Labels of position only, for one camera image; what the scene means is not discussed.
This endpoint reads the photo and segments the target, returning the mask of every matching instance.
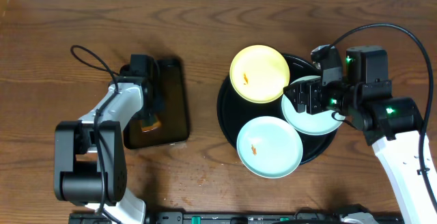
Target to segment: food residue on plate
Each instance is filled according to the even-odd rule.
[[[244,77],[244,81],[246,81],[244,84],[247,85],[249,84],[249,80],[247,79],[246,73],[243,74]]]
[[[252,145],[252,153],[254,156],[257,155],[257,148],[255,148],[255,146]]]

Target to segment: yellow plate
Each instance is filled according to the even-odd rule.
[[[244,99],[267,103],[283,94],[290,82],[290,69],[278,51],[256,45],[242,49],[234,57],[229,76],[235,91]]]

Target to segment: wooden table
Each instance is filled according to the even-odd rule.
[[[360,203],[398,212],[361,132],[342,126],[323,155],[268,180],[246,169],[226,141],[216,99],[233,56],[246,46],[266,44],[308,59],[314,47],[380,21],[417,34],[435,69],[436,18],[437,0],[11,0],[0,31],[0,222],[66,223],[72,210],[82,210],[53,193],[54,130],[94,107],[110,78],[74,60],[73,44],[115,70],[132,53],[183,60],[189,140],[125,149],[128,187],[150,210],[294,212]],[[392,29],[370,29],[338,47],[344,54],[363,44],[388,51],[394,94],[412,97],[424,112],[428,80],[413,42]],[[435,143],[435,107],[428,135]],[[435,145],[432,152],[437,155]]]

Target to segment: round black tray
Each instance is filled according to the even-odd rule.
[[[290,67],[290,83],[308,75],[320,75],[310,63],[299,57],[283,54]],[[281,110],[281,99],[266,104],[255,104],[242,98],[232,87],[229,76],[221,85],[217,99],[217,116],[221,130],[228,142],[236,148],[240,129],[250,120],[260,116],[273,116],[285,120]],[[298,132],[303,144],[303,157],[300,164],[308,163],[318,157],[333,141],[334,130],[327,135],[313,136]]]

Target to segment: green led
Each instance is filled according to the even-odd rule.
[[[387,108],[387,109],[385,109],[386,111],[387,111],[387,114],[392,114],[392,113],[394,113],[395,112],[395,110],[394,109],[392,109],[392,108]]]
[[[352,61],[353,59],[349,56],[346,57],[346,63],[348,64],[350,61]]]

